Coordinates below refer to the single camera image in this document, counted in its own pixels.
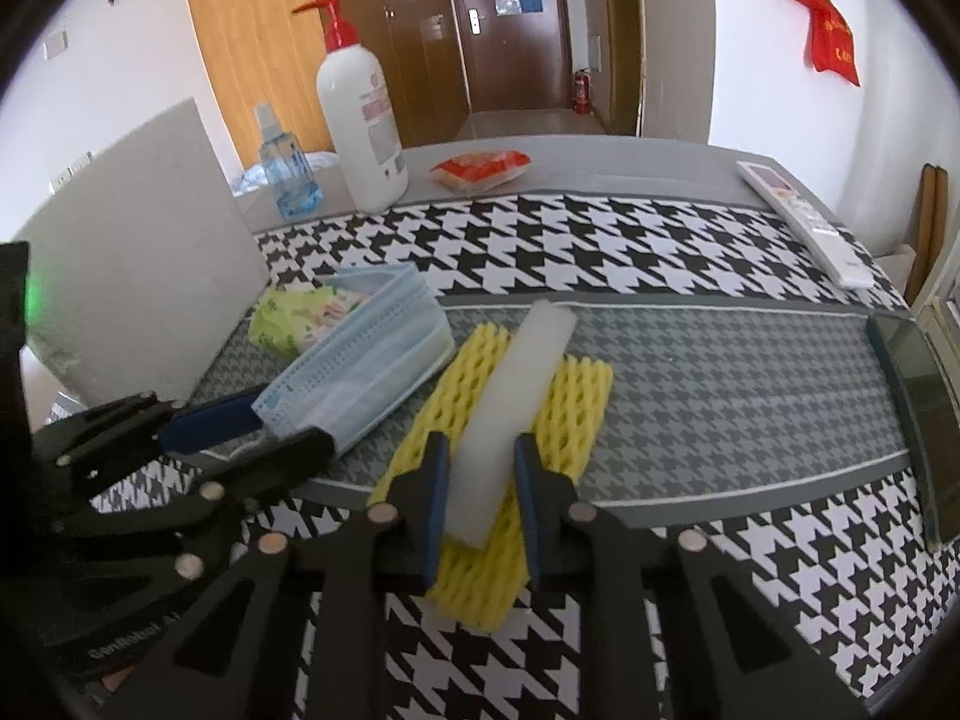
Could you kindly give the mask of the person's left hand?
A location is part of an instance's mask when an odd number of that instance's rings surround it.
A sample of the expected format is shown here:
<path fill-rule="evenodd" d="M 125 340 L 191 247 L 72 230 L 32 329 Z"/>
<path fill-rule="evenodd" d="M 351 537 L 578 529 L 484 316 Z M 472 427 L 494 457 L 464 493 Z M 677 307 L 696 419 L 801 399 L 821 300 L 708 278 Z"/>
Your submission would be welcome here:
<path fill-rule="evenodd" d="M 88 684 L 88 691 L 93 695 L 106 700 L 119 689 L 124 681 L 137 669 L 135 665 L 121 668 L 114 673 L 105 674 L 101 678 L 94 679 L 93 683 Z"/>

